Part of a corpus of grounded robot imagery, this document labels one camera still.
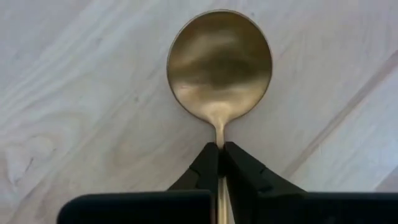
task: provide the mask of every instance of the brass spoon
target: brass spoon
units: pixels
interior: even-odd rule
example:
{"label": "brass spoon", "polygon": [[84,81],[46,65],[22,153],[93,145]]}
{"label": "brass spoon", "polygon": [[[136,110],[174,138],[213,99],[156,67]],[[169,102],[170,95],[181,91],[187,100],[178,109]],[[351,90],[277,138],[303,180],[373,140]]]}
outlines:
{"label": "brass spoon", "polygon": [[[224,147],[225,125],[249,112],[271,80],[267,40],[253,21],[234,11],[210,11],[189,21],[167,61],[174,96],[191,114],[212,124]],[[228,222],[226,179],[219,180],[218,223]]]}

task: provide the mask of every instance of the gold spoon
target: gold spoon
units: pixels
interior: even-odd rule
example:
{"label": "gold spoon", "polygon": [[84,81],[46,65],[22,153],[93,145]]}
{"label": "gold spoon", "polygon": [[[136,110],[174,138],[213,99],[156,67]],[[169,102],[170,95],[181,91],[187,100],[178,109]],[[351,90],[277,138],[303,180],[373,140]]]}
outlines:
{"label": "gold spoon", "polygon": [[[189,21],[167,60],[174,96],[191,114],[212,124],[224,147],[225,125],[249,112],[271,80],[267,40],[253,21],[234,11],[210,11]],[[228,222],[226,179],[219,180],[218,223]]]}

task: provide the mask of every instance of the wooden surface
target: wooden surface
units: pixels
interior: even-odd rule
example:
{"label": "wooden surface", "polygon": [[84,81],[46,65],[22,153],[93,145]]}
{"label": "wooden surface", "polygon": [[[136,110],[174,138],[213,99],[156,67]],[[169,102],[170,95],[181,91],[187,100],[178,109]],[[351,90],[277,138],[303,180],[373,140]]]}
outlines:
{"label": "wooden surface", "polygon": [[306,190],[398,190],[396,0],[5,0],[0,223],[54,223],[77,195],[173,183],[214,134],[174,100],[167,52],[219,8],[253,19],[274,58],[226,140]]}

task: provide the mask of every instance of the spoon neck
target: spoon neck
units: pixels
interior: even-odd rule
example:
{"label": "spoon neck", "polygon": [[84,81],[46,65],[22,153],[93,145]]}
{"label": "spoon neck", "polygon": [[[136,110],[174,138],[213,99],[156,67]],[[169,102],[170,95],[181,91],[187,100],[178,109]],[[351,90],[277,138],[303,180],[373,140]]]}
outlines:
{"label": "spoon neck", "polygon": [[224,148],[224,126],[216,126],[216,145],[218,149],[223,149]]}

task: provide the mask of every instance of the wood grain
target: wood grain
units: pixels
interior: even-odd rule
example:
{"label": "wood grain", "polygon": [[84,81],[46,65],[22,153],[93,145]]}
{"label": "wood grain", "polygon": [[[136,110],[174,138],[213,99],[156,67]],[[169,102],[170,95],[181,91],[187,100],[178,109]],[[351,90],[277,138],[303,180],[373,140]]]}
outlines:
{"label": "wood grain", "polygon": [[1,1],[0,223],[54,223],[77,195],[173,183],[214,133],[174,100],[167,52],[220,8],[253,19],[274,58],[226,140],[307,190],[397,189],[395,0]]}

